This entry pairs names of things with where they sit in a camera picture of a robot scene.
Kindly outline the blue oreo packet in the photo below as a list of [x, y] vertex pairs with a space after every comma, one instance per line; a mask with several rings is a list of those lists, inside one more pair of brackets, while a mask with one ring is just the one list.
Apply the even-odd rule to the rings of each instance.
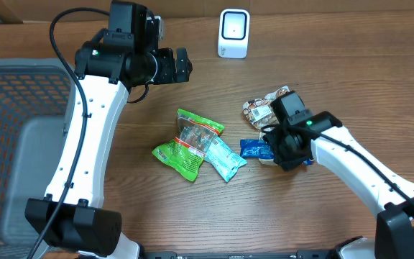
[[302, 155], [284, 154], [278, 158], [273, 153], [272, 146], [264, 140], [245, 139], [240, 140], [241, 152], [243, 158], [257, 158], [264, 165], [313, 165], [314, 160], [311, 158], [303, 159]]

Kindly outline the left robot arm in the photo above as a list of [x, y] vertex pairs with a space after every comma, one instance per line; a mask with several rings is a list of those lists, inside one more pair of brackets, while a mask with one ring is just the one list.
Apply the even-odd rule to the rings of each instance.
[[162, 19], [147, 7], [113, 1], [107, 15], [108, 27], [66, 66], [75, 93], [63, 152], [45, 195], [29, 199], [24, 214], [38, 243], [86, 258], [141, 258], [120, 213], [103, 208], [111, 143], [134, 87], [186, 82], [193, 66], [185, 48], [159, 48]]

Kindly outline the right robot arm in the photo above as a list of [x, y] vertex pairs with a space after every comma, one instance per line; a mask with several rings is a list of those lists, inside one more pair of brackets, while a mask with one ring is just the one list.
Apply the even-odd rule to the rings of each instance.
[[363, 148], [329, 112], [312, 114], [290, 91], [270, 104], [278, 123], [261, 131], [284, 171], [312, 159], [338, 176], [376, 220], [375, 237], [355, 237], [326, 253], [327, 258], [414, 259], [414, 183], [405, 180]]

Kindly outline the green snack bag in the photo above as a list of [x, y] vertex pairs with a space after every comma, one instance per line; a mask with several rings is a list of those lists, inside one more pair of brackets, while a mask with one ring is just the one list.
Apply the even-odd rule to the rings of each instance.
[[177, 116], [179, 136], [157, 146], [152, 154], [184, 179], [194, 182], [209, 146], [224, 126], [184, 109], [178, 109]]

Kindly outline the teal snack packet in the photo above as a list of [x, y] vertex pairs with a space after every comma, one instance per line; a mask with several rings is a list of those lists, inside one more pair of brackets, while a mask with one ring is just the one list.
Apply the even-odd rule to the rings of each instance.
[[210, 163], [227, 183], [240, 167], [247, 164], [247, 161], [233, 152], [220, 137], [215, 137], [211, 141], [205, 161]]

